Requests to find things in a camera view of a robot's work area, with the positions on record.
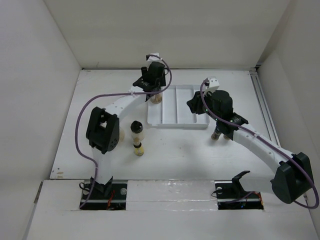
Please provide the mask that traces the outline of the black-capped jar with chunks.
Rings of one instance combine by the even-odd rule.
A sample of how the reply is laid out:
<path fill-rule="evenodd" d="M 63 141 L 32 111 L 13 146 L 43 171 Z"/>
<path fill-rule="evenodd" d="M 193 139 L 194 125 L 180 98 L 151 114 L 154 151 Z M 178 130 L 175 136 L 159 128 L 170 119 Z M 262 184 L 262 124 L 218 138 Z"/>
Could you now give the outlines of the black-capped jar with chunks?
<path fill-rule="evenodd" d="M 162 93 L 158 93 L 153 95 L 149 100 L 153 104 L 160 104 L 162 102 L 162 99 L 163 99 Z"/>

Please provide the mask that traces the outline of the black-capped jar with powder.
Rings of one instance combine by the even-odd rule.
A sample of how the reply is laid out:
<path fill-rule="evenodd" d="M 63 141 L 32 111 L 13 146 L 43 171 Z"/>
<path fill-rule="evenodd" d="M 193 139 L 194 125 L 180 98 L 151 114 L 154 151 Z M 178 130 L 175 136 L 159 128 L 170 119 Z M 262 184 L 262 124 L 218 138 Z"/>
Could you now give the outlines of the black-capped jar with powder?
<path fill-rule="evenodd" d="M 144 127 L 140 121 L 134 120 L 130 125 L 131 136 L 135 144 L 139 144 L 145 138 Z"/>

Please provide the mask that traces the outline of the small yellow-label bottle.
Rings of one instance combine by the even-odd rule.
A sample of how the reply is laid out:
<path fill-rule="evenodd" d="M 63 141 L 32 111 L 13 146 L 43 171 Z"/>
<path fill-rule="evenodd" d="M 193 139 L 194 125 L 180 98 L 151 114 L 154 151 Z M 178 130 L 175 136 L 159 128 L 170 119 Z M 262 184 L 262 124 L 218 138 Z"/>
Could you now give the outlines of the small yellow-label bottle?
<path fill-rule="evenodd" d="M 136 156 L 140 157 L 144 154 L 145 151 L 141 142 L 139 144 L 134 144 L 133 147 L 134 147 L 134 154 Z"/>

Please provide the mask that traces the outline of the wide clear glass jar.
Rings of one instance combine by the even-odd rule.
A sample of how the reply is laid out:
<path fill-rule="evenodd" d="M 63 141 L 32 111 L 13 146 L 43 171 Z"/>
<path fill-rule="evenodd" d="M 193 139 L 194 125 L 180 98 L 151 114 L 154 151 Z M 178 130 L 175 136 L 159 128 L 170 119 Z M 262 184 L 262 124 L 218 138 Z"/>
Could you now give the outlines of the wide clear glass jar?
<path fill-rule="evenodd" d="M 119 128 L 119 143 L 122 143 L 125 139 L 125 131 L 122 127 Z"/>

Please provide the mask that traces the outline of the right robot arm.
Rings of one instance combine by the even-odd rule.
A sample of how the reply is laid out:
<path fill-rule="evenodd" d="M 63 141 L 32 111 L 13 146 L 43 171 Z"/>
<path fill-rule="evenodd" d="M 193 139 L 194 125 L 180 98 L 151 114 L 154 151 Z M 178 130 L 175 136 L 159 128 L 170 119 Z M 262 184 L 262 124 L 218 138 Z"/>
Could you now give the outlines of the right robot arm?
<path fill-rule="evenodd" d="M 272 171 L 272 175 L 263 179 L 247 179 L 249 173 L 244 170 L 234 176 L 227 186 L 219 186 L 216 190 L 219 198 L 232 198 L 240 201 L 255 192 L 273 193 L 280 201 L 291 204 L 308 190 L 313 190 L 315 204 L 319 205 L 319 192 L 315 186 L 309 157 L 300 152 L 295 154 L 272 143 L 259 134 L 249 121 L 234 112 L 233 99 L 224 90 L 196 91 L 192 99 L 187 101 L 191 113 L 207 114 L 216 122 L 212 137 L 220 135 L 245 147 Z"/>

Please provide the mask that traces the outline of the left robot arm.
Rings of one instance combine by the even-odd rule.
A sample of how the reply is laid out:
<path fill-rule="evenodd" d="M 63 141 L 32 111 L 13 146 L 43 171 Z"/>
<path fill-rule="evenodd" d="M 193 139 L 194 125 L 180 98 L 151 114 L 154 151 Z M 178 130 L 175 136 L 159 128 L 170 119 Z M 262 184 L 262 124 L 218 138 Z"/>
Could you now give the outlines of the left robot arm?
<path fill-rule="evenodd" d="M 93 159 L 98 164 L 97 176 L 90 180 L 94 184 L 92 192 L 98 197 L 106 199 L 112 191 L 111 157 L 107 153 L 113 151 L 120 141 L 121 120 L 166 86 L 165 68 L 158 61 L 142 67 L 141 77 L 132 84 L 128 95 L 105 108 L 95 107 L 91 111 L 86 138 L 92 147 Z"/>

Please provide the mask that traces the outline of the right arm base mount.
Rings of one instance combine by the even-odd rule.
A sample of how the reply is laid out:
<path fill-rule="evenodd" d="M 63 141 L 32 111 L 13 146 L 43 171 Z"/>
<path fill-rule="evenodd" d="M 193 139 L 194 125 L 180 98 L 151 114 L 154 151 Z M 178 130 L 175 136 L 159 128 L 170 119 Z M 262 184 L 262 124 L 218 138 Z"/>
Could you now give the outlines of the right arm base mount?
<path fill-rule="evenodd" d="M 211 193 L 217 199 L 218 210 L 264 210 L 260 192 L 245 191 L 240 179 L 250 171 L 245 170 L 231 180 L 217 180 Z"/>

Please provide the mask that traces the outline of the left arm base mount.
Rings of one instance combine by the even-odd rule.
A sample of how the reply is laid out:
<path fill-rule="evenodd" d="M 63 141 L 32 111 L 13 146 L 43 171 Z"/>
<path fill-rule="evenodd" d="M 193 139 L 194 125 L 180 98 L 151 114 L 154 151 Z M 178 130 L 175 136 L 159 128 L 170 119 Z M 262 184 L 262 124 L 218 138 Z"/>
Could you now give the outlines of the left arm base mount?
<path fill-rule="evenodd" d="M 122 211 L 126 209 L 127 203 L 127 180 L 110 180 L 107 184 L 94 184 L 93 191 L 89 196 L 93 178 L 90 182 L 79 184 L 81 199 L 79 209 L 84 211 Z"/>

